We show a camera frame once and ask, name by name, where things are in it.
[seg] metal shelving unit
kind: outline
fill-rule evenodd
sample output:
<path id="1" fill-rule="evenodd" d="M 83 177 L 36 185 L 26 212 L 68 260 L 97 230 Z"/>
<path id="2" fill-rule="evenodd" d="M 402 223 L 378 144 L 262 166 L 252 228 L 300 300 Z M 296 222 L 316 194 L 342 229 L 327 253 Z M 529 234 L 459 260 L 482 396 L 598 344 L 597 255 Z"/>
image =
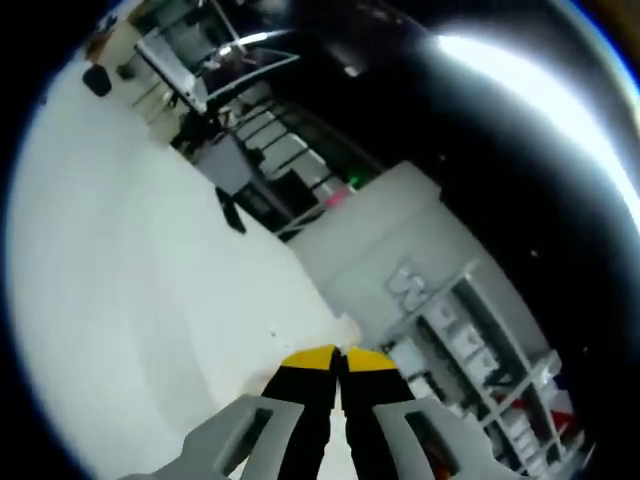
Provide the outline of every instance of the metal shelving unit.
<path id="1" fill-rule="evenodd" d="M 473 272 L 478 265 L 479 262 L 477 261 L 469 262 L 465 265 L 457 275 L 454 275 L 433 292 L 420 308 L 407 314 L 397 325 L 391 328 L 387 332 L 387 338 L 400 338 L 412 331 L 411 326 L 413 325 L 423 324 L 428 328 L 429 336 L 437 341 L 453 361 L 457 370 L 466 377 L 465 383 L 471 387 L 482 408 L 487 412 L 486 415 L 481 416 L 479 419 L 480 425 L 485 429 L 492 426 L 498 428 L 507 455 L 517 460 L 519 464 L 519 468 L 516 468 L 517 472 L 524 475 L 529 474 L 529 469 L 532 465 L 540 458 L 544 458 L 551 462 L 548 473 L 552 477 L 575 455 L 581 443 L 574 442 L 574 445 L 568 450 L 563 445 L 561 436 L 564 433 L 564 428 L 560 431 L 556 430 L 551 411 L 545 405 L 542 394 L 535 383 L 536 377 L 540 375 L 545 367 L 545 362 L 532 363 L 529 360 L 500 316 L 499 310 L 483 291 L 482 285 L 474 281 Z M 476 381 L 470 374 L 465 364 L 465 358 L 453 347 L 447 333 L 434 325 L 429 320 L 429 316 L 424 314 L 430 306 L 445 299 L 448 295 L 454 295 L 461 301 L 462 306 L 474 320 L 474 326 L 478 327 L 487 344 L 491 345 L 493 347 L 492 350 L 497 353 L 500 364 L 509 365 L 511 373 L 515 374 L 519 380 L 500 402 L 497 402 L 484 385 Z M 522 457 L 519 448 L 509 436 L 507 425 L 502 417 L 507 409 L 519 398 L 525 399 L 534 424 L 537 427 L 536 430 L 541 433 L 540 448 L 528 458 Z"/>

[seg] ceiling light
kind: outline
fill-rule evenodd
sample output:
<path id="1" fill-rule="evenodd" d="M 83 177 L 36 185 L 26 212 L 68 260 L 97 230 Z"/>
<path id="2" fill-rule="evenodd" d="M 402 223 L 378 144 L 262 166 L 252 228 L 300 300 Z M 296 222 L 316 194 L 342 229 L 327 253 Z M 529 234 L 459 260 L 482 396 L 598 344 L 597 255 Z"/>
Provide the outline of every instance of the ceiling light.
<path id="1" fill-rule="evenodd" d="M 611 179 L 640 231 L 640 199 L 607 134 L 572 89 L 540 64 L 491 42 L 459 35 L 436 37 L 439 49 L 467 68 L 490 78 L 588 154 Z"/>

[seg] white box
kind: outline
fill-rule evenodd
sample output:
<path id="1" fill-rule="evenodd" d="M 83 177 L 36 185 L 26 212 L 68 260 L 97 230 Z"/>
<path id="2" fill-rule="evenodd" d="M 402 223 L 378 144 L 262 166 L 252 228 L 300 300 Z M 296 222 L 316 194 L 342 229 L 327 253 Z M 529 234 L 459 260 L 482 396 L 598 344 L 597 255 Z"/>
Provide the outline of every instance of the white box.
<path id="1" fill-rule="evenodd" d="M 487 377 L 500 365 L 488 348 L 483 347 L 465 361 L 468 374 L 482 385 Z"/>
<path id="2" fill-rule="evenodd" d="M 527 467 L 527 472 L 532 477 L 545 475 L 549 470 L 549 465 L 544 457 L 536 458 L 531 465 Z"/>
<path id="3" fill-rule="evenodd" d="M 451 347 L 462 358 L 468 358 L 484 346 L 484 341 L 476 327 L 466 321 L 458 322 L 449 334 Z"/>
<path id="4" fill-rule="evenodd" d="M 424 355 L 410 338 L 404 338 L 396 343 L 388 355 L 404 378 L 422 373 L 427 368 Z"/>
<path id="5" fill-rule="evenodd" d="M 506 434 L 509 438 L 518 438 L 522 433 L 531 430 L 529 419 L 520 410 L 510 409 L 502 416 Z"/>
<path id="6" fill-rule="evenodd" d="M 426 317 L 429 325 L 437 330 L 445 330 L 458 319 L 453 307 L 444 300 L 427 305 L 422 315 Z"/>
<path id="7" fill-rule="evenodd" d="M 416 398 L 436 397 L 436 394 L 431 389 L 431 386 L 423 377 L 418 377 L 412 380 L 409 383 L 409 389 Z"/>
<path id="8" fill-rule="evenodd" d="M 538 447 L 540 446 L 533 431 L 529 428 L 527 428 L 524 432 L 522 432 L 516 438 L 513 438 L 513 437 L 511 438 L 512 438 L 513 444 L 515 445 L 515 447 L 518 449 L 519 452 L 522 452 L 525 449 L 527 449 L 529 445 L 533 445 L 534 448 L 536 447 L 536 445 Z"/>

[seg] white wall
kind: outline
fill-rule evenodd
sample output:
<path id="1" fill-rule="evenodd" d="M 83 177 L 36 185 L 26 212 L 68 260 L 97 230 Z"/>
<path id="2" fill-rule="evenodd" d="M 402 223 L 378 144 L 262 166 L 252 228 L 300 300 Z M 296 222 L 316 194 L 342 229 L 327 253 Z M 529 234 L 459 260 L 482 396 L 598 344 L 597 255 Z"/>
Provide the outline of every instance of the white wall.
<path id="1" fill-rule="evenodd" d="M 470 261 L 526 353 L 547 342 L 524 301 L 469 230 L 439 201 L 439 188 L 403 163 L 386 172 L 340 208 L 327 212 L 289 242 L 336 313 L 346 311 L 376 345 L 403 316 L 385 284 L 409 260 L 437 288 Z"/>
<path id="2" fill-rule="evenodd" d="M 36 394 L 97 478 L 148 472 L 334 319 L 295 256 L 113 96 L 55 81 L 7 229 L 13 327 Z"/>

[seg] white floor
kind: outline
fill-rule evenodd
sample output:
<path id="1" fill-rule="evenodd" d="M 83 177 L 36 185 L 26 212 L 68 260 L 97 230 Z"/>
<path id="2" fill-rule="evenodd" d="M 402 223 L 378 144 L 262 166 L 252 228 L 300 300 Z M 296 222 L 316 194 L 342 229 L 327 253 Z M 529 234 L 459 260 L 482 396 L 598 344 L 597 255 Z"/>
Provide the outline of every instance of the white floor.
<path id="1" fill-rule="evenodd" d="M 293 253 L 117 96 L 56 80 L 26 138 L 7 231 L 16 341 L 69 451 L 96 478 L 149 472 L 290 352 L 339 326 Z M 338 424 L 340 417 L 334 419 Z M 321 478 L 355 478 L 344 436 Z"/>

